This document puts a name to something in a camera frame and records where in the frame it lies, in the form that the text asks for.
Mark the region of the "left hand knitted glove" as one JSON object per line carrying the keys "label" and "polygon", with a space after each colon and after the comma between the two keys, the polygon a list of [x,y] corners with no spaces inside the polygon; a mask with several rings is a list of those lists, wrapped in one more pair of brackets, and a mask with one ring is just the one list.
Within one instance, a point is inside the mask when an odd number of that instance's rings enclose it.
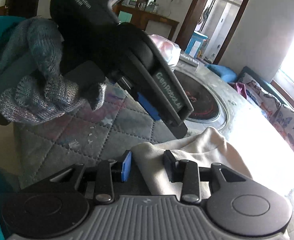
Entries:
{"label": "left hand knitted glove", "polygon": [[88,103],[105,100],[103,73],[63,51],[48,19],[0,16],[0,125],[42,124]]}

